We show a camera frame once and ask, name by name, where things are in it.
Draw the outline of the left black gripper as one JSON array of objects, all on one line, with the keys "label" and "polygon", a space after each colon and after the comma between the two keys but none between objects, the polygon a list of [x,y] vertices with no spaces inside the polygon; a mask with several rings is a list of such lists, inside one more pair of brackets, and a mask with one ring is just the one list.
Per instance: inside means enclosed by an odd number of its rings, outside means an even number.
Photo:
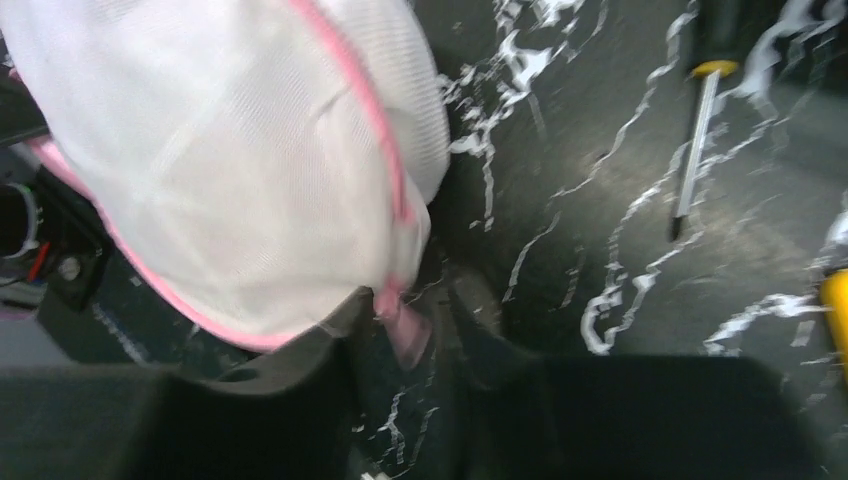
[{"label": "left black gripper", "polygon": [[48,164],[46,122],[1,51],[1,305],[35,310],[50,295],[80,312],[112,250],[93,208]]}]

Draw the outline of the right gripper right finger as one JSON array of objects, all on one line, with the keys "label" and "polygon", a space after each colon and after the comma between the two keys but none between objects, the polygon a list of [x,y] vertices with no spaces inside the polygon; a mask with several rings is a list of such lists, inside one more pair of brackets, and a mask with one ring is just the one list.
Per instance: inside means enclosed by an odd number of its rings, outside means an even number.
[{"label": "right gripper right finger", "polygon": [[454,363],[453,479],[824,479],[789,387],[747,356],[538,355],[477,318],[455,267],[439,303]]}]

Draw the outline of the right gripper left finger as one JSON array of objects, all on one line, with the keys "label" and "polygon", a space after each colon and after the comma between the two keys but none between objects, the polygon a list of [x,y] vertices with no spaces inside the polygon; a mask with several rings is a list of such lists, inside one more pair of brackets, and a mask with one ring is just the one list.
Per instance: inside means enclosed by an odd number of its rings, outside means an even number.
[{"label": "right gripper left finger", "polygon": [[1,318],[5,479],[346,479],[356,417],[344,339],[368,320],[351,295],[282,349],[194,380],[169,367],[48,357]]}]

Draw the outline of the white mesh laundry bag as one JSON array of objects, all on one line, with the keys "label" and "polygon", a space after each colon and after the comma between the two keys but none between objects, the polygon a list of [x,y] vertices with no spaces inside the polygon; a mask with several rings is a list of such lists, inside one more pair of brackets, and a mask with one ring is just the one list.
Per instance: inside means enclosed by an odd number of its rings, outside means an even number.
[{"label": "white mesh laundry bag", "polygon": [[180,313],[272,351],[367,287],[419,362],[449,132],[407,2],[5,1],[1,32],[36,154]]}]

